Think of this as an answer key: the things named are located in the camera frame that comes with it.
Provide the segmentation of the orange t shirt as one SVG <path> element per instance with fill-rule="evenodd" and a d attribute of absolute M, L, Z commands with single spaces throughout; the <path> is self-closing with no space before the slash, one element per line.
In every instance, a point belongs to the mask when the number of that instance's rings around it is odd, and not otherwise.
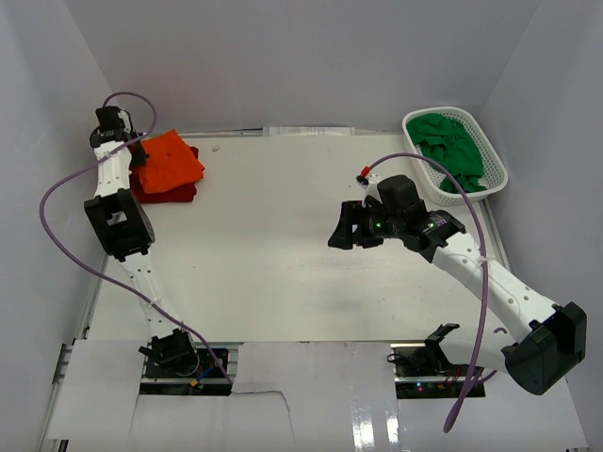
<path fill-rule="evenodd" d="M 148 155 L 138 170 L 144 193 L 161 194 L 203 179 L 204 165 L 175 129 L 145 139 L 142 147 Z"/>

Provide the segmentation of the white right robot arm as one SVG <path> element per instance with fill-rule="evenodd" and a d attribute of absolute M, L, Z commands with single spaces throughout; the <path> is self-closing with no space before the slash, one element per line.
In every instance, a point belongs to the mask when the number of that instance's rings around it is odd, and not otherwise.
<path fill-rule="evenodd" d="M 508 374 L 521 388 L 542 395 L 585 357 L 587 315 L 574 302 L 560 305 L 517 279 L 496 261 L 481 256 L 477 240 L 444 210 L 430 211 L 405 175 L 387 178 L 369 171 L 357 176 L 360 201 L 345 201 L 331 248 L 350 250 L 400 240 L 456 279 L 502 322 L 512 342 L 485 333 L 478 365 Z"/>

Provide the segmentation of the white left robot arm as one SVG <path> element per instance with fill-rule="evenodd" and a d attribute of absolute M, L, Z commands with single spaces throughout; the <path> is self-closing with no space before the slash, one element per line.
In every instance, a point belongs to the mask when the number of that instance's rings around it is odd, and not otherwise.
<path fill-rule="evenodd" d="M 129 183 L 130 169 L 144 164 L 148 155 L 139 142 L 114 151 L 140 136 L 126 110 L 104 105 L 95 114 L 99 125 L 90 134 L 90 146 L 99 161 L 97 188 L 84 203 L 86 215 L 104 251 L 120 263 L 131 286 L 147 298 L 139 303 L 150 344 L 139 352 L 160 368 L 190 375 L 200 355 L 189 333 L 178 325 L 180 318 L 155 272 L 151 255 L 155 232 Z"/>

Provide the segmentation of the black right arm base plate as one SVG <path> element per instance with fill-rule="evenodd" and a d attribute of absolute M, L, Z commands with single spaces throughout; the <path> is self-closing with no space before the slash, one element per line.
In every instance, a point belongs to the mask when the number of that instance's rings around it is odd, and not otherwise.
<path fill-rule="evenodd" d="M 398 400 L 454 399 L 468 366 L 444 363 L 422 343 L 397 343 L 386 360 L 393 366 Z"/>

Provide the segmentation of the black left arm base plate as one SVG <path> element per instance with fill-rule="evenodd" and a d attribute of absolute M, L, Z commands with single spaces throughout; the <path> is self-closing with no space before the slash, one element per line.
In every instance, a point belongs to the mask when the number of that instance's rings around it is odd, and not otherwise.
<path fill-rule="evenodd" d="M 139 393 L 142 396 L 229 396 L 232 384 L 223 376 L 204 347 L 197 358 L 177 361 L 179 368 L 160 365 L 147 356 Z"/>

